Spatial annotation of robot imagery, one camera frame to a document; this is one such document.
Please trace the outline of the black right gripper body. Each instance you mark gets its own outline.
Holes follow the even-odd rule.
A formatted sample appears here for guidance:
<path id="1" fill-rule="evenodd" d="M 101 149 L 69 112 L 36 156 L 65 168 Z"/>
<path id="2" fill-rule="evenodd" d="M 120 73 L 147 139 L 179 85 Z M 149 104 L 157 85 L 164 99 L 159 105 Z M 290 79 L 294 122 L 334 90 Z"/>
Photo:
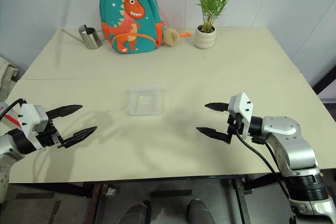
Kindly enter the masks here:
<path id="1" fill-rule="evenodd" d="M 243 117 L 236 113 L 235 116 L 229 115 L 227 123 L 227 137 L 228 137 L 228 144 L 231 143 L 233 135 L 242 135 L 244 129 L 244 123 L 242 122 Z"/>

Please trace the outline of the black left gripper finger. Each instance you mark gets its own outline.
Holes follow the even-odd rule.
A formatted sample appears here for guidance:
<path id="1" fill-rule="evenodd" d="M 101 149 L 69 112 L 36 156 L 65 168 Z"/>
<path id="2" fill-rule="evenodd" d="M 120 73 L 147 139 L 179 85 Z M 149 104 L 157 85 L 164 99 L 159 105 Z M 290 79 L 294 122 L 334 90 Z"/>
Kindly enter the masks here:
<path id="1" fill-rule="evenodd" d="M 83 107 L 82 105 L 78 105 L 78 104 L 66 105 L 66 106 L 61 106 L 59 108 L 47 111 L 46 114 L 49 120 L 53 120 L 58 117 L 68 116 L 78 111 L 82 107 Z"/>
<path id="2" fill-rule="evenodd" d="M 90 136 L 95 130 L 97 126 L 89 127 L 87 129 L 83 129 L 79 132 L 73 134 L 72 137 L 67 138 L 62 141 L 61 147 L 69 148 L 83 140 L 85 140 L 88 136 Z"/>

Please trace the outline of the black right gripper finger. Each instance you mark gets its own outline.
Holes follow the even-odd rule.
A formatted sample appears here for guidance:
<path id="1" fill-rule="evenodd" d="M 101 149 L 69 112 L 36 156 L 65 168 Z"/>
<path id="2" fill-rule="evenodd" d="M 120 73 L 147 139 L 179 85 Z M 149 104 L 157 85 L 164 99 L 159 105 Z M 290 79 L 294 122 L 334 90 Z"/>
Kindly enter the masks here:
<path id="1" fill-rule="evenodd" d="M 231 143 L 232 136 L 230 134 L 221 133 L 221 132 L 216 131 L 215 129 L 208 128 L 208 127 L 196 127 L 196 129 L 202 134 L 210 138 L 223 141 L 227 144 Z"/>
<path id="2" fill-rule="evenodd" d="M 213 102 L 213 103 L 205 104 L 206 108 L 219 111 L 219 112 L 228 111 L 228 106 L 229 106 L 228 103 L 222 103 L 222 102 Z"/>

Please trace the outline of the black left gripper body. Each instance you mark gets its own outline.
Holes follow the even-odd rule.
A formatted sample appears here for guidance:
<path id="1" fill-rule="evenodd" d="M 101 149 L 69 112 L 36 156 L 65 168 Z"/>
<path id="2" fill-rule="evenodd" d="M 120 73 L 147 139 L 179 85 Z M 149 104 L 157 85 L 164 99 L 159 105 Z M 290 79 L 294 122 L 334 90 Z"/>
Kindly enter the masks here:
<path id="1" fill-rule="evenodd" d="M 47 146 L 53 145 L 56 145 L 58 148 L 63 147 L 64 139 L 61 137 L 52 121 L 38 124 L 36 126 L 36 132 L 36 139 L 42 146 L 42 148 L 37 148 L 37 150 L 40 151 Z"/>

